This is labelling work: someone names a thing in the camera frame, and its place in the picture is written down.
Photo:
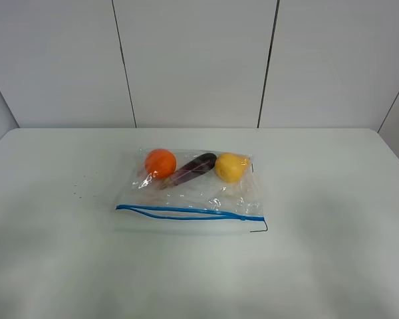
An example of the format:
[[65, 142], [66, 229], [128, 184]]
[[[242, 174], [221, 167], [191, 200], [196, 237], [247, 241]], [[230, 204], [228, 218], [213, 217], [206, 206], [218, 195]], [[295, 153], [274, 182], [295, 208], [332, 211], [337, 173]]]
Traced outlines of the clear zip bag blue zipper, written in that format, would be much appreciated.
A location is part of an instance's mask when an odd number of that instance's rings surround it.
[[217, 158], [224, 153], [247, 156], [250, 166], [235, 183], [226, 183], [214, 168], [181, 185], [160, 189], [166, 179], [155, 179], [144, 168], [146, 156], [155, 149], [141, 149], [130, 162], [130, 174], [117, 195], [115, 210], [126, 215], [129, 229], [175, 233], [264, 233], [268, 225], [256, 184], [253, 156], [212, 150], [171, 150], [176, 170], [204, 153]]

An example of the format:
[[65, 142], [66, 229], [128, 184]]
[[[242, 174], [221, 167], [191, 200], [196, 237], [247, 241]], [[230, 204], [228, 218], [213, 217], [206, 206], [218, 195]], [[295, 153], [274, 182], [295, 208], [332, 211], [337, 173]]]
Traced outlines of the purple eggplant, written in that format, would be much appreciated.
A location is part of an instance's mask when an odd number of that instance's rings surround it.
[[204, 153], [197, 156], [167, 177], [161, 184], [160, 189], [175, 187], [204, 175], [215, 167], [216, 161], [217, 156], [213, 153]]

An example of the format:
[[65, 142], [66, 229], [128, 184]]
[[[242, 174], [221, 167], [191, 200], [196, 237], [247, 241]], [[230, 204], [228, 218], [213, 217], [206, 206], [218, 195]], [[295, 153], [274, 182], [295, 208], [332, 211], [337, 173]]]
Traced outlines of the orange fruit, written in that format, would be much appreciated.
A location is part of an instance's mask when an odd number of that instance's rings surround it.
[[175, 155], [166, 149], [152, 150], [144, 160], [144, 168], [155, 179], [165, 179], [176, 170]]

